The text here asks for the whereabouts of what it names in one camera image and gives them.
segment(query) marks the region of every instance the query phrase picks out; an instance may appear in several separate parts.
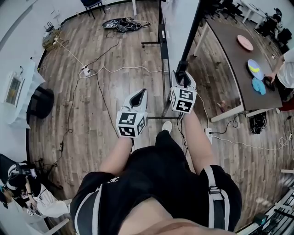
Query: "power strip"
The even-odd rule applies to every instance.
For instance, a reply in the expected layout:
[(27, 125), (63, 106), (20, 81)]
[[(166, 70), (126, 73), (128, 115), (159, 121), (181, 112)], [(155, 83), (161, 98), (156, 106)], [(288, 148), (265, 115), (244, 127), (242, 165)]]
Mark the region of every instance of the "power strip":
[(212, 144), (211, 128), (205, 128), (204, 131), (205, 131), (205, 134), (207, 135), (208, 139), (210, 140), (210, 143)]

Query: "shoes on floor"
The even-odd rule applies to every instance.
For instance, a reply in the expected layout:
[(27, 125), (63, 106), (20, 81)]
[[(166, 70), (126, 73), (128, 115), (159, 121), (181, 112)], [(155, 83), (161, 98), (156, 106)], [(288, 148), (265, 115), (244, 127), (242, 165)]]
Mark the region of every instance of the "shoes on floor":
[(161, 128), (162, 131), (167, 130), (169, 133), (171, 133), (172, 129), (173, 129), (173, 124), (170, 121), (165, 122)]
[(254, 31), (255, 31), (258, 35), (260, 35), (260, 33), (259, 33), (256, 29), (254, 29)]

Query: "desk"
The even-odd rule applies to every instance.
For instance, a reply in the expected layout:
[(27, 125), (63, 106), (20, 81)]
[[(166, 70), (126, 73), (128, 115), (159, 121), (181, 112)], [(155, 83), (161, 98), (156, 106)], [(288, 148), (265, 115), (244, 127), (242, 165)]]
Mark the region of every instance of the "desk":
[[(270, 73), (271, 67), (264, 55), (261, 53), (254, 39), (247, 31), (232, 25), (222, 24), (208, 19), (201, 34), (199, 43), (194, 51), (194, 56), (196, 56), (198, 50), (201, 48), (208, 30), (211, 30), (214, 33), (226, 55), (226, 60), (233, 74), (241, 101), (241, 105), (213, 117), (211, 122), (228, 118), (245, 110), (254, 110), (253, 113), (248, 115), (253, 116), (269, 109), (282, 107), (282, 101), (277, 89), (275, 91), (270, 91), (266, 87), (266, 94), (261, 95), (252, 87), (252, 75), (247, 69), (247, 61), (249, 59), (255, 60), (261, 67), (263, 73)], [(253, 45), (254, 50), (245, 50), (237, 41), (238, 35), (246, 37)]]
[(244, 17), (244, 19), (242, 20), (242, 23), (245, 24), (245, 21), (247, 20), (247, 18), (249, 17), (251, 12), (254, 12), (258, 15), (260, 15), (262, 17), (261, 21), (255, 26), (255, 28), (258, 28), (260, 26), (260, 24), (265, 21), (266, 19), (266, 15), (261, 11), (261, 10), (256, 10), (256, 8), (254, 8), (254, 5), (252, 5), (252, 3), (247, 2), (246, 0), (240, 0), (242, 5), (248, 8), (248, 12), (246, 14), (246, 16)]
[(29, 60), (28, 64), (23, 67), (24, 78), (17, 106), (3, 104), (3, 115), (8, 124), (18, 128), (29, 128), (27, 124), (27, 110), (34, 92), (45, 80), (37, 71), (37, 65), (33, 60)]

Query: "white cable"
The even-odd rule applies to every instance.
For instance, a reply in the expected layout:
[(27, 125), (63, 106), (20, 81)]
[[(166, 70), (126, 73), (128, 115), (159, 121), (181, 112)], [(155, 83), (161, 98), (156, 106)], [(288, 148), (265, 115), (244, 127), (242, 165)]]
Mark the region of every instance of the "white cable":
[(217, 138), (217, 139), (219, 139), (219, 140), (223, 140), (223, 141), (230, 142), (230, 143), (232, 143), (232, 144), (241, 144), (241, 145), (245, 145), (245, 146), (247, 146), (247, 147), (251, 147), (251, 148), (265, 149), (265, 150), (270, 150), (270, 151), (279, 150), (279, 149), (285, 147), (286, 145), (288, 145), (288, 142), (289, 142), (289, 140), (286, 140), (285, 138), (281, 137), (281, 138), (279, 139), (279, 143), (280, 143), (281, 147), (279, 147), (279, 148), (277, 148), (277, 149), (267, 149), (267, 148), (261, 148), (261, 147), (257, 147), (257, 146), (247, 145), (247, 144), (242, 143), (242, 142), (232, 142), (232, 141), (230, 141), (230, 140), (221, 139), (220, 137), (217, 137), (217, 136), (214, 136), (214, 135), (213, 135), (212, 137), (215, 137), (215, 138)]
[(90, 77), (95, 76), (96, 74), (98, 74), (102, 69), (107, 70), (109, 73), (115, 73), (115, 72), (117, 72), (117, 71), (119, 71), (119, 70), (121, 70), (121, 69), (123, 69), (123, 68), (144, 68), (144, 69), (146, 69), (149, 73), (162, 72), (162, 70), (149, 71), (147, 68), (145, 68), (145, 67), (143, 67), (143, 66), (138, 66), (138, 67), (122, 67), (122, 68), (117, 69), (117, 70), (115, 70), (115, 71), (110, 71), (110, 70), (108, 70), (105, 66), (103, 66), (103, 67), (102, 67), (101, 69), (99, 69), (99, 71), (98, 71), (97, 73), (95, 73), (95, 74), (92, 74), (92, 75), (90, 75), (90, 76), (88, 76), (88, 77), (81, 77), (80, 74), (79, 74), (79, 77), (80, 77), (81, 79), (90, 78)]
[(198, 92), (197, 92), (197, 95), (199, 96), (199, 98), (201, 99), (201, 101), (203, 103), (203, 108), (204, 108), (204, 111), (205, 111), (205, 114), (206, 114), (206, 117), (207, 117), (207, 128), (208, 128), (209, 118), (208, 118), (208, 115), (207, 115), (207, 112), (206, 112), (206, 109), (205, 109), (205, 106), (204, 106), (204, 101), (202, 100), (202, 98), (201, 98), (201, 96), (199, 95)]
[(84, 65), (82, 64), (81, 61), (78, 60), (77, 57), (74, 56), (73, 53), (71, 53), (65, 46), (63, 46), (60, 42), (58, 42), (62, 47), (64, 47), (78, 62), (80, 62), (80, 64), (84, 67)]

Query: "electrical outlet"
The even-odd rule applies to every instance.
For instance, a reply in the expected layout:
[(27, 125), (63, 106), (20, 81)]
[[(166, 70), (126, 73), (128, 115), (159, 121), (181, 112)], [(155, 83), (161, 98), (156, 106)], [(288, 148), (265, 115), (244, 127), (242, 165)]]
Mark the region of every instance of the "electrical outlet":
[(82, 69), (83, 69), (83, 73), (86, 77), (90, 76), (91, 72), (87, 66), (82, 67)]
[(212, 134), (211, 133), (211, 128), (205, 128), (205, 134), (207, 135), (208, 139), (210, 140), (210, 143), (212, 144)]

